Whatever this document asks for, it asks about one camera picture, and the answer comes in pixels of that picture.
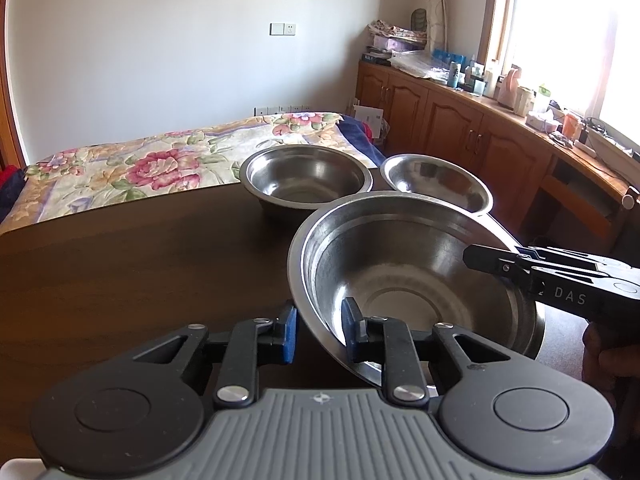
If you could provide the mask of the right hand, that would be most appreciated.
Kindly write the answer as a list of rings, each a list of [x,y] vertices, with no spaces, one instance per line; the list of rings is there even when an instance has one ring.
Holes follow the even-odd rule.
[[[622,378],[638,378],[639,347],[605,349],[596,323],[590,323],[582,335],[582,380],[602,393],[616,407],[614,388]]]

